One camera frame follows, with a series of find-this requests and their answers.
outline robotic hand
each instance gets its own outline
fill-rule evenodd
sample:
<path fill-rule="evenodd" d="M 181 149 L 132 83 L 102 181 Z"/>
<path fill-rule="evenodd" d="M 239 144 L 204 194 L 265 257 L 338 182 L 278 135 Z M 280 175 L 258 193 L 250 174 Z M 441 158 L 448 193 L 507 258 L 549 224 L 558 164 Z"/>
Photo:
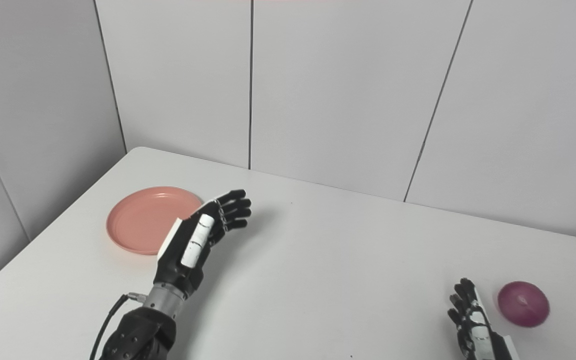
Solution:
<path fill-rule="evenodd" d="M 157 255 L 157 271 L 150 294 L 130 292 L 110 310 L 93 347 L 112 314 L 126 301 L 143 303 L 126 313 L 103 347 L 101 360 L 165 360 L 176 338 L 175 318 L 183 302 L 197 291 L 211 248 L 230 230 L 245 228 L 250 216 L 246 191 L 233 190 L 204 203 L 188 219 L 177 219 Z"/>
<path fill-rule="evenodd" d="M 519 360 L 510 336 L 501 336 L 490 328 L 475 284 L 462 278 L 450 296 L 454 309 L 448 316 L 457 325 L 457 341 L 466 360 Z"/>

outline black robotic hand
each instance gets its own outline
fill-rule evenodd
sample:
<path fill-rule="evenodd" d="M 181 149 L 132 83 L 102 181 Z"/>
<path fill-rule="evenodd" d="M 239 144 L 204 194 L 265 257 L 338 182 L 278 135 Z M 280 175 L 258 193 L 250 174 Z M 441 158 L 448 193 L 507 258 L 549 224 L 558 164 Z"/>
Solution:
<path fill-rule="evenodd" d="M 490 327 L 486 310 L 472 281 L 462 278 L 450 296 L 448 316 L 457 325 L 457 341 L 466 360 L 519 360 L 509 336 Z"/>
<path fill-rule="evenodd" d="M 157 273 L 148 296 L 124 294 L 110 310 L 94 342 L 97 352 L 110 317 L 126 299 L 143 306 L 123 315 L 103 347 L 101 360 L 165 360 L 175 343 L 176 317 L 204 279 L 212 246 L 227 232 L 245 228 L 250 216 L 246 191 L 233 190 L 202 205 L 187 219 L 177 219 L 157 255 Z"/>
<path fill-rule="evenodd" d="M 202 205 L 188 219 L 173 226 L 171 238 L 166 239 L 157 262 L 153 283 L 170 284 L 185 298 L 190 297 L 204 279 L 203 266 L 212 246 L 233 229 L 245 228 L 249 217 L 250 200 L 246 191 L 230 191 Z"/>

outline red onion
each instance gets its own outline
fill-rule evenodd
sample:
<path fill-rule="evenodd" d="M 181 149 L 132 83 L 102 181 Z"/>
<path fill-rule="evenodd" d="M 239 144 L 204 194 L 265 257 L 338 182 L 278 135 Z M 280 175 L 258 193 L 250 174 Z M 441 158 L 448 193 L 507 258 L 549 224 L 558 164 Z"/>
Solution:
<path fill-rule="evenodd" d="M 514 281 L 506 284 L 497 296 L 499 310 L 511 323 L 526 328 L 540 325 L 551 312 L 548 298 L 530 282 Z"/>

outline pink plate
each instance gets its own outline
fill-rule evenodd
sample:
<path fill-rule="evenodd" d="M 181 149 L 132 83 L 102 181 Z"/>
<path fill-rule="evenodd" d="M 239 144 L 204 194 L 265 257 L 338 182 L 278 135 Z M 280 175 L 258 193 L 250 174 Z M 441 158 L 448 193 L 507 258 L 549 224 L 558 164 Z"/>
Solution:
<path fill-rule="evenodd" d="M 108 214 L 105 227 L 121 248 L 155 255 L 175 219 L 187 219 L 201 205 L 197 196 L 179 187 L 149 187 L 119 201 Z"/>

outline robotic finger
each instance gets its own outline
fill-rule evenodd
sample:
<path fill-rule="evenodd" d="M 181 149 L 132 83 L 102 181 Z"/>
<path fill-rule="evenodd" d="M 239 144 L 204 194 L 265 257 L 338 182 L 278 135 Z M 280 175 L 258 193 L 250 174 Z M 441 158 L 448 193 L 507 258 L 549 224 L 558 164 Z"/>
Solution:
<path fill-rule="evenodd" d="M 502 337 L 490 326 L 477 288 L 468 278 L 454 286 L 450 296 L 454 309 L 448 317 L 457 326 L 457 342 L 466 360 L 519 360 L 512 339 Z"/>
<path fill-rule="evenodd" d="M 101 360 L 165 360 L 176 339 L 176 317 L 204 278 L 212 246 L 231 230 L 245 228 L 251 202 L 243 189 L 204 203 L 187 219 L 176 219 L 157 254 L 157 271 L 148 296 L 122 295 L 103 323 L 91 354 L 94 359 L 110 317 L 126 299 L 142 307 L 126 313 L 103 347 Z"/>

